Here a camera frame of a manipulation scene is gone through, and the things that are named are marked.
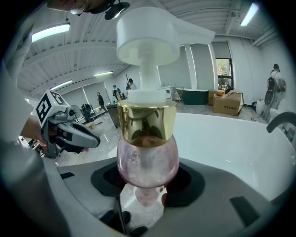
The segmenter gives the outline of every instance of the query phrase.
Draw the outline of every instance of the cardboard box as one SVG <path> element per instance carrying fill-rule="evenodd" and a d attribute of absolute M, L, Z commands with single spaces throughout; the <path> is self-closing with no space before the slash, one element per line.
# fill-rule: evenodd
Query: cardboard box
<path fill-rule="evenodd" d="M 241 91 L 229 91 L 221 97 L 214 94 L 213 112 L 238 116 L 243 104 L 244 98 Z"/>
<path fill-rule="evenodd" d="M 208 105 L 212 106 L 214 103 L 214 94 L 216 94 L 218 91 L 223 91 L 224 90 L 209 90 L 209 96 L 208 96 Z"/>

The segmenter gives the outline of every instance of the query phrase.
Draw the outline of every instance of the robotic arm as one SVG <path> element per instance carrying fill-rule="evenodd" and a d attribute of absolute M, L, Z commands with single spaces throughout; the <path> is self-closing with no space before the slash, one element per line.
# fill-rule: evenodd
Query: robotic arm
<path fill-rule="evenodd" d="M 63 150 L 80 153 L 85 147 L 94 148 L 100 144 L 98 136 L 75 122 L 75 110 L 57 92 L 47 90 L 36 107 L 36 113 L 42 138 L 52 158 L 56 158 Z M 54 137 L 49 135 L 52 126 L 57 127 Z"/>

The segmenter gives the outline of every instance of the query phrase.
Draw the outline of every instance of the white pump head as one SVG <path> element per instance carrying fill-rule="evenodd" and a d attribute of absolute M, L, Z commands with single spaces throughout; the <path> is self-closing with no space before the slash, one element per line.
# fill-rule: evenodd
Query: white pump head
<path fill-rule="evenodd" d="M 156 7 L 142 7 L 121 17 L 117 23 L 117 56 L 140 66 L 140 90 L 129 92 L 131 103 L 164 103 L 157 66 L 176 61 L 182 44 L 209 44 L 215 33 L 180 20 Z"/>

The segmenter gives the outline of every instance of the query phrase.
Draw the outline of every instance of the floor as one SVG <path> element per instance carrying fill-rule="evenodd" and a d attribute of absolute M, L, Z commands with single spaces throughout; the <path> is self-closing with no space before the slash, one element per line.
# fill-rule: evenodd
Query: floor
<path fill-rule="evenodd" d="M 177 106 L 177 112 L 181 113 L 206 114 L 244 120 L 255 118 L 256 122 L 266 123 L 262 118 L 259 118 L 259 115 L 257 115 L 252 108 L 249 107 L 243 107 L 239 116 L 213 113 L 212 110 L 213 107 L 211 106 L 187 106 L 180 103 L 178 103 Z M 63 152 L 61 157 L 56 159 L 57 166 L 83 164 L 116 156 L 116 148 L 121 136 L 120 128 L 115 128 L 109 114 L 104 114 L 98 117 L 94 123 L 99 123 L 93 125 L 93 130 L 101 139 L 100 145 L 97 148 L 92 148 L 88 152 L 81 152 L 80 154 Z M 148 228 L 153 226 L 163 214 L 164 207 L 161 204 L 161 195 L 159 195 L 158 200 L 153 205 L 143 207 L 135 198 L 133 187 L 126 185 L 121 192 L 120 197 L 122 211 L 129 211 L 131 213 L 131 221 L 127 225 L 128 232 L 140 226 L 146 226 Z"/>

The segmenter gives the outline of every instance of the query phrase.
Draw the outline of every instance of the fluorescent light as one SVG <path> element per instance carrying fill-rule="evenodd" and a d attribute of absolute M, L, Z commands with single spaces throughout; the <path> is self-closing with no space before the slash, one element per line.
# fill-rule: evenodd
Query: fluorescent light
<path fill-rule="evenodd" d="M 115 17 L 113 17 L 112 19 L 118 17 L 118 16 L 120 15 L 120 13 L 121 13 L 124 9 L 122 9 L 119 13 L 117 13 L 117 14 L 115 15 Z"/>
<path fill-rule="evenodd" d="M 112 73 L 113 72 L 103 72 L 103 73 L 95 74 L 94 76 L 108 75 L 108 74 L 112 74 Z"/>
<path fill-rule="evenodd" d="M 247 24 L 249 24 L 250 20 L 253 18 L 257 10 L 258 10 L 258 6 L 255 3 L 252 3 L 248 13 L 246 14 L 245 18 L 241 23 L 241 26 L 246 26 Z"/>
<path fill-rule="evenodd" d="M 64 85 L 67 85 L 68 83 L 71 83 L 71 82 L 72 82 L 72 80 L 69 80 L 69 81 L 64 82 L 64 83 L 62 83 L 62 84 L 60 84 L 60 85 L 57 85 L 57 86 L 55 86 L 55 87 L 52 87 L 51 90 L 57 89 L 57 88 L 59 88 L 59 87 L 62 87 L 62 86 L 64 86 Z"/>
<path fill-rule="evenodd" d="M 45 29 L 43 31 L 39 31 L 32 35 L 32 43 L 45 38 L 47 36 L 55 35 L 62 32 L 67 32 L 70 30 L 70 23 L 64 23 L 62 25 L 56 25 L 51 28 Z"/>

